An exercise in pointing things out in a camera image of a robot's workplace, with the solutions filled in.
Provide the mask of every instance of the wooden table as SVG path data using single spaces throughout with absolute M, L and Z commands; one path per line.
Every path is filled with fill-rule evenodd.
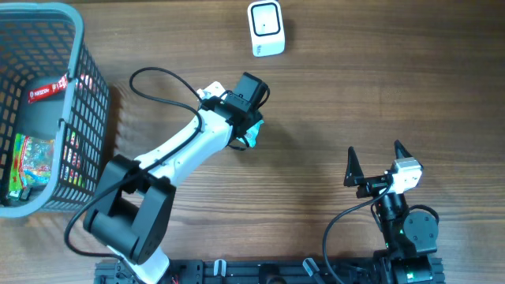
M 226 149 L 178 189 L 162 247 L 173 259 L 321 256 L 324 228 L 362 200 L 342 186 L 347 148 L 380 174 L 400 139 L 424 164 L 407 194 L 441 216 L 437 256 L 448 283 L 503 282 L 505 6 L 471 1 L 282 1 L 286 51 L 254 58 L 248 1 L 76 4 L 114 95 L 108 156 L 158 146 L 192 115 L 136 97 L 129 75 L 161 66 L 195 88 L 267 82 L 258 144 Z M 172 78 L 137 81 L 196 106 Z M 63 244 L 70 215 L 0 220 L 0 282 L 90 283 L 94 263 Z M 79 225 L 82 249 L 106 249 Z M 383 249 L 369 210 L 334 227 L 332 256 Z

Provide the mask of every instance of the perforated basket wall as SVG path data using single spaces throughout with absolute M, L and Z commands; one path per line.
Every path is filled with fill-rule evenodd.
M 0 4 L 0 217 L 74 211 L 93 196 L 110 97 L 83 38 L 82 18 L 68 5 Z M 29 89 L 65 74 L 59 100 L 28 104 Z M 55 139 L 50 181 L 23 204 L 5 199 L 16 133 Z

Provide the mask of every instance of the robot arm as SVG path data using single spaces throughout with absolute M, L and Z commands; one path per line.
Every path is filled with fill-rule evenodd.
M 231 141 L 243 137 L 261 118 L 258 108 L 268 86 L 244 73 L 237 87 L 225 99 L 212 95 L 203 100 L 199 115 L 201 131 L 180 151 L 139 178 L 107 194 L 88 209 L 84 228 L 122 256 L 140 280 L 157 283 L 170 261 L 159 244 L 166 233 L 175 189 L 201 163 L 223 150 Z M 135 160 L 115 156 L 105 167 L 95 194 L 118 181 L 138 174 L 192 136 L 198 120 L 194 118 L 167 142 Z M 138 192 L 144 196 L 138 207 L 122 197 Z

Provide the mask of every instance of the gray basket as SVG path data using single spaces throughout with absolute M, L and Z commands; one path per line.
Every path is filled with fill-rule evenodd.
M 64 94 L 28 104 L 28 90 L 67 74 Z M 0 4 L 0 217 L 75 211 L 98 182 L 109 90 L 84 45 L 84 22 L 59 3 Z M 5 198 L 16 133 L 55 139 L 49 183 L 21 203 Z

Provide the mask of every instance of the red candy wrapper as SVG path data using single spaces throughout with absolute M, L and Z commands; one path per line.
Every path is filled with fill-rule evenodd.
M 48 84 L 35 90 L 31 90 L 28 96 L 28 103 L 34 103 L 40 101 L 41 99 L 55 95 L 59 91 L 65 90 L 68 83 L 69 82 L 67 81 L 65 75 L 58 81 L 58 83 Z

